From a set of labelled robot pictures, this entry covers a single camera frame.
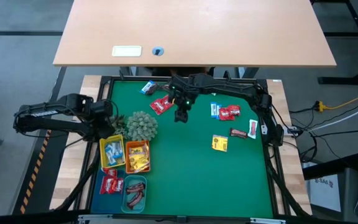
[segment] yellow-black striped tape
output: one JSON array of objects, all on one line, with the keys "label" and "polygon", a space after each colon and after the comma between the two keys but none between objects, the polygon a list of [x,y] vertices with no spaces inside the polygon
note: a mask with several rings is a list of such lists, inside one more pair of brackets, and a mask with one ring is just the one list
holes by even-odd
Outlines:
[{"label": "yellow-black striped tape", "polygon": [[32,192],[32,189],[34,188],[35,180],[37,180],[37,174],[38,174],[38,172],[40,170],[42,159],[44,158],[45,151],[47,150],[48,141],[50,139],[51,133],[52,133],[51,130],[47,131],[47,134],[45,135],[44,142],[42,143],[40,154],[38,155],[37,162],[35,162],[34,170],[33,170],[33,173],[31,174],[31,179],[30,179],[30,182],[29,182],[29,186],[27,187],[27,190],[25,191],[23,204],[20,207],[20,212],[22,214],[24,214],[25,208],[27,207],[27,204],[29,203],[31,192]]}]

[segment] plastic container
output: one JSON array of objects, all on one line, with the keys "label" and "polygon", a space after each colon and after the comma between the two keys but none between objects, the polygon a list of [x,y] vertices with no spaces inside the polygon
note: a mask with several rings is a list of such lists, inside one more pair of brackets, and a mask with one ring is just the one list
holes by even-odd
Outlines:
[{"label": "plastic container", "polygon": [[[131,210],[130,208],[128,208],[127,202],[129,202],[136,195],[136,193],[126,194],[126,188],[130,185],[138,184],[140,182],[143,182],[146,186],[146,188],[143,190],[144,196],[140,200],[140,202],[134,206],[134,209]],[[122,197],[121,210],[124,213],[141,213],[141,212],[143,212],[145,203],[146,203],[146,190],[147,190],[147,181],[144,176],[140,176],[140,175],[127,176],[124,179],[124,189],[122,191],[123,197]]]},{"label": "plastic container", "polygon": [[126,161],[126,157],[125,157],[125,151],[126,150],[122,150],[123,155],[121,159],[116,159],[117,160],[117,165],[114,166],[109,166],[109,160],[107,158],[107,155],[104,151],[104,148],[106,147],[107,144],[111,143],[111,142],[121,142],[121,148],[124,148],[124,138],[122,137],[121,134],[115,135],[115,136],[110,136],[107,139],[100,139],[99,140],[99,147],[100,147],[100,162],[101,162],[101,166],[102,168],[112,168],[112,167],[116,167],[116,166],[122,166],[125,164]]},{"label": "plastic container", "polygon": [[[129,148],[130,147],[141,147],[143,146],[144,144],[146,143],[146,145],[149,147],[149,167],[138,172],[138,173],[141,173],[141,172],[149,172],[150,169],[151,169],[151,158],[150,158],[150,143],[148,140],[145,140],[145,141],[128,141],[125,145],[125,155],[126,155],[126,160],[129,161]],[[126,165],[125,165],[125,172],[127,174],[134,174],[135,171],[134,170],[131,170],[131,163],[130,162],[127,162]]]}]

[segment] white cable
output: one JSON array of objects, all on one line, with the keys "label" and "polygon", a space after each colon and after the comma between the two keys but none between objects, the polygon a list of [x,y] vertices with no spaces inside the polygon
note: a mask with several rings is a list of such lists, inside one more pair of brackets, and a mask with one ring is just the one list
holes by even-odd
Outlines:
[{"label": "white cable", "polygon": [[321,129],[321,128],[325,128],[325,127],[331,126],[331,125],[333,125],[333,124],[337,124],[337,123],[342,122],[342,121],[344,121],[344,120],[346,120],[346,119],[349,119],[349,118],[351,118],[351,117],[353,117],[354,115],[357,115],[357,114],[358,114],[358,112],[356,112],[356,113],[354,113],[354,114],[352,114],[352,115],[349,115],[349,116],[347,116],[347,117],[345,117],[345,118],[342,118],[342,119],[340,119],[339,121],[334,121],[334,122],[332,122],[332,123],[325,124],[325,125],[320,126],[320,127],[317,127],[317,128],[313,128],[312,130],[309,130],[309,131],[307,131],[307,132],[316,131],[317,129]]}]

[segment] yellow cable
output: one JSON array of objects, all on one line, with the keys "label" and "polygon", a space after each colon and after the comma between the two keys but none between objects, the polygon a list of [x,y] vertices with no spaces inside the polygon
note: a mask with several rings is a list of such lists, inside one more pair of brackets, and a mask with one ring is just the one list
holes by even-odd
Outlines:
[{"label": "yellow cable", "polygon": [[339,106],[335,106],[335,107],[333,107],[333,108],[330,108],[330,107],[326,106],[325,109],[329,109],[329,110],[338,109],[338,108],[341,108],[341,107],[343,107],[343,106],[345,106],[345,105],[348,105],[349,103],[353,103],[353,102],[355,102],[356,100],[358,100],[358,97],[355,98],[355,99],[353,99],[353,100],[351,100],[351,101],[348,101],[348,102],[346,102],[346,103],[344,103],[344,104],[341,104],[341,105],[339,105]]},{"label": "yellow cable", "polygon": [[351,100],[351,101],[348,101],[346,103],[343,103],[343,104],[341,104],[339,106],[334,106],[334,107],[328,107],[328,106],[324,105],[322,101],[319,101],[319,112],[323,112],[323,110],[335,110],[335,109],[341,108],[341,107],[343,107],[345,105],[348,105],[349,103],[353,103],[356,100],[358,100],[358,97],[353,99],[353,100]]}]

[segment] succulent plant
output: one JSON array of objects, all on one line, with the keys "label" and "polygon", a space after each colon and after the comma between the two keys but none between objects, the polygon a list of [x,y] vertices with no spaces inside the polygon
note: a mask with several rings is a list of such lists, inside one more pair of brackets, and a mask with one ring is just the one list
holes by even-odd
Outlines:
[{"label": "succulent plant", "polygon": [[111,118],[112,126],[115,129],[114,135],[121,134],[125,139],[128,139],[128,132],[125,127],[125,116],[121,115],[117,118],[117,116],[113,116]]},{"label": "succulent plant", "polygon": [[134,112],[127,122],[128,136],[133,141],[150,141],[157,134],[157,127],[155,118],[143,111]]}]

